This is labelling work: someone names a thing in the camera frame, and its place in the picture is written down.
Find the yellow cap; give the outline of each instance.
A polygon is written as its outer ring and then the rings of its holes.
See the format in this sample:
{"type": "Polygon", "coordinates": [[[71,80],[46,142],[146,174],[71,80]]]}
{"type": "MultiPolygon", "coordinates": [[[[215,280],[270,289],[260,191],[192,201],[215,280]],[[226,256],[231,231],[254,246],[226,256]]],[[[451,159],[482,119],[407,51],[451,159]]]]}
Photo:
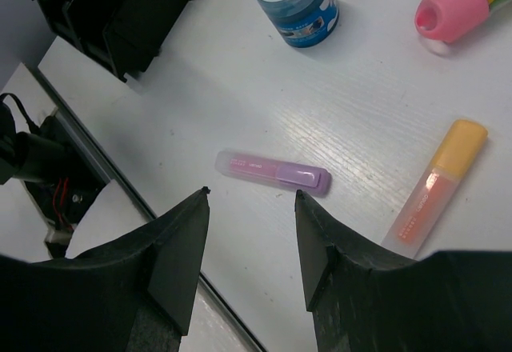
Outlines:
{"type": "Polygon", "coordinates": [[[487,130],[476,122],[457,120],[442,141],[430,165],[463,178],[487,139],[487,130]]]}

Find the gray wall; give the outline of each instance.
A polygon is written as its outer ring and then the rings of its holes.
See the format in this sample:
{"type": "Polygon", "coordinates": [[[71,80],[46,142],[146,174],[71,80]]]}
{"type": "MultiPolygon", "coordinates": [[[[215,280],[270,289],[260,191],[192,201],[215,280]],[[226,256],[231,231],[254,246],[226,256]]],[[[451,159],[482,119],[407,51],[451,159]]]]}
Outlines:
{"type": "Polygon", "coordinates": [[[32,0],[0,0],[0,90],[20,62],[36,66],[54,35],[32,0]]]}

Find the purple tube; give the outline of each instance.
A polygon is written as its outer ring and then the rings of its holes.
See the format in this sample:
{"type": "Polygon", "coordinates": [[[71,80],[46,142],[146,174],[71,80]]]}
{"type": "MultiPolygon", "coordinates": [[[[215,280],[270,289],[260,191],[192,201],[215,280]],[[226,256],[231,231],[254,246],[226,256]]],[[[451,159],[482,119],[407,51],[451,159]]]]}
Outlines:
{"type": "Polygon", "coordinates": [[[292,190],[304,190],[316,196],[327,194],[332,179],[327,170],[316,166],[281,162],[227,150],[217,155],[215,169],[232,178],[292,190]]]}

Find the blue container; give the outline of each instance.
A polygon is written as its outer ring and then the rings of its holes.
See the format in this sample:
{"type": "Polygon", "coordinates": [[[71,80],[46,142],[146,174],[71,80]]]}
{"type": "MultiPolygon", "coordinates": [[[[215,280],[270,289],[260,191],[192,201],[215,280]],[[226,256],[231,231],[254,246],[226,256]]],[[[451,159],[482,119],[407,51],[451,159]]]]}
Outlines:
{"type": "Polygon", "coordinates": [[[325,39],[338,24],[336,0],[258,0],[285,42],[303,48],[325,39]]]}

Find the blue plastic container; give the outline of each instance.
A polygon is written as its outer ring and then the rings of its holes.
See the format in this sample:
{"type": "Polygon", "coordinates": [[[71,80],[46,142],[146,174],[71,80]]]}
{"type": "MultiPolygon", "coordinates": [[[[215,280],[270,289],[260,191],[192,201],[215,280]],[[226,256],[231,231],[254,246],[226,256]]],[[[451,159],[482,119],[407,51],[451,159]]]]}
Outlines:
{"type": "Polygon", "coordinates": [[[336,0],[258,0],[285,42],[303,48],[324,40],[338,24],[336,0]]]}

